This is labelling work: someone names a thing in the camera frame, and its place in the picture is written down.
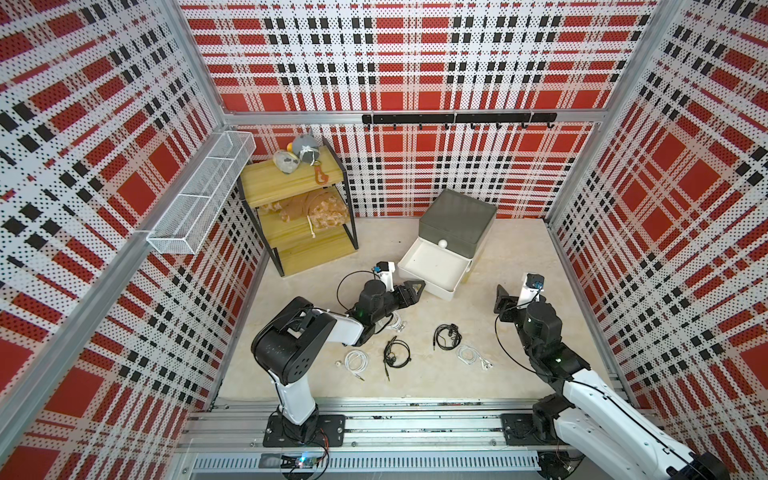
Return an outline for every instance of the keychain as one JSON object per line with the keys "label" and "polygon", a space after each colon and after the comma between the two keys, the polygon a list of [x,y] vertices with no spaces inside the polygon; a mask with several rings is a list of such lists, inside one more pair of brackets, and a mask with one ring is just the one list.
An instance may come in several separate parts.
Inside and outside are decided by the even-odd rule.
{"label": "keychain", "polygon": [[330,180],[330,177],[328,175],[325,175],[323,173],[323,169],[320,167],[320,162],[316,161],[313,164],[315,166],[315,182],[318,185],[325,185],[328,183],[328,180]]}

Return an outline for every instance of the brown fabric item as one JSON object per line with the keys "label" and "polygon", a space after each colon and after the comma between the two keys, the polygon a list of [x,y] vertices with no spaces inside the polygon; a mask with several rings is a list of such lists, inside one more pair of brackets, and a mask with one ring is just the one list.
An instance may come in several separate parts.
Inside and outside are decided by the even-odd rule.
{"label": "brown fabric item", "polygon": [[338,227],[349,221],[347,206],[329,188],[318,188],[260,208],[280,212],[284,222],[309,216],[314,230]]}
{"label": "brown fabric item", "polygon": [[319,188],[282,200],[280,205],[283,207],[283,210],[280,215],[283,217],[284,222],[290,222],[299,217],[306,217],[310,214],[313,207],[332,196],[333,194],[325,188]]}
{"label": "brown fabric item", "polygon": [[349,221],[349,210],[337,196],[331,195],[310,211],[310,220],[315,230],[338,227]]}

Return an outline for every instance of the gray lid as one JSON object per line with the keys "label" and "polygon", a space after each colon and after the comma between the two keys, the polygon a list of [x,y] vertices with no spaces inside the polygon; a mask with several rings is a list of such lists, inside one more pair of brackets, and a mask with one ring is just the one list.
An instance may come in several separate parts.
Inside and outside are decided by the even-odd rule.
{"label": "gray lid", "polygon": [[419,222],[465,242],[477,243],[495,216],[495,205],[446,188],[435,198]]}

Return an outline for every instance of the perforated panel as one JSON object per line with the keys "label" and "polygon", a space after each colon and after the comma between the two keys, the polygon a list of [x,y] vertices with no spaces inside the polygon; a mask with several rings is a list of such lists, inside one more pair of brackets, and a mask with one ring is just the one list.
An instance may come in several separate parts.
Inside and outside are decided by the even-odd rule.
{"label": "perforated panel", "polygon": [[201,253],[151,254],[0,478],[163,478],[187,413],[212,400],[260,251],[233,192]]}
{"label": "perforated panel", "polygon": [[181,0],[230,111],[602,108],[656,2]]}
{"label": "perforated panel", "polygon": [[157,7],[0,10],[0,395],[211,129]]}
{"label": "perforated panel", "polygon": [[768,465],[768,5],[685,2],[556,225],[642,406]]}
{"label": "perforated panel", "polygon": [[591,124],[553,128],[510,124],[303,125],[244,127],[256,138],[255,161],[271,158],[299,133],[328,138],[349,172],[361,217],[421,215],[445,188],[498,205],[498,216],[544,217]]}

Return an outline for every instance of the mounting plate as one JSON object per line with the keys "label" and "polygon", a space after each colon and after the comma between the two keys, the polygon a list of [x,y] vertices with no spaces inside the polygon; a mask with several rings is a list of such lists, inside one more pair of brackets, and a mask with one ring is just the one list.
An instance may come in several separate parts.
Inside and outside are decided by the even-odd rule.
{"label": "mounting plate", "polygon": [[530,413],[502,413],[502,431],[507,445],[549,445],[535,435],[533,415]]}
{"label": "mounting plate", "polygon": [[[298,447],[299,443],[288,439],[283,434],[283,423],[280,415],[272,415],[266,423],[264,430],[265,447]],[[328,435],[329,447],[340,447],[344,443],[344,424],[346,417],[344,415],[320,415],[317,419],[317,427],[323,429]]]}

